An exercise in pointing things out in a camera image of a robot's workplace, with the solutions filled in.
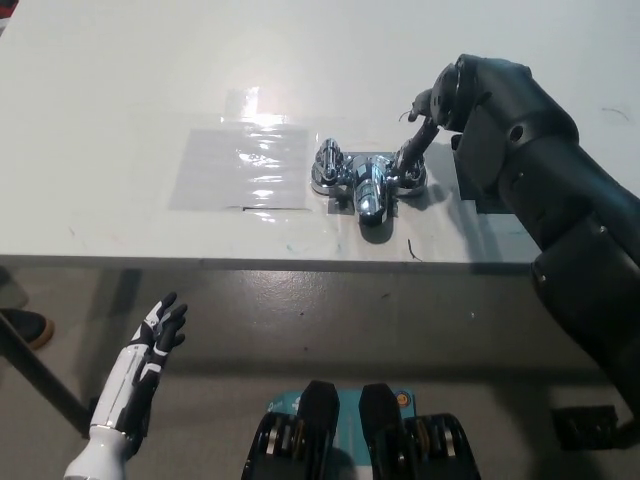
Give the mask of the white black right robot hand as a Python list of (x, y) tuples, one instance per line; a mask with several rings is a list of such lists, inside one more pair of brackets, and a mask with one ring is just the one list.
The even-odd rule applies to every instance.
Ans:
[(416, 96), (407, 114), (410, 123), (415, 122), (419, 117), (423, 118), (423, 123), (397, 152), (397, 166), (402, 173), (414, 168), (424, 158), (426, 149), (439, 132), (439, 126), (431, 113), (431, 101), (432, 89), (429, 88)]

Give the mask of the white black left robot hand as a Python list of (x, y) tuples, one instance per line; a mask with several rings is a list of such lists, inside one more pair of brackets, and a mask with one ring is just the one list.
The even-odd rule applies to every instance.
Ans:
[(187, 306), (174, 292), (158, 301), (120, 351), (97, 401), (90, 426), (133, 437), (148, 416), (172, 350), (185, 339)]

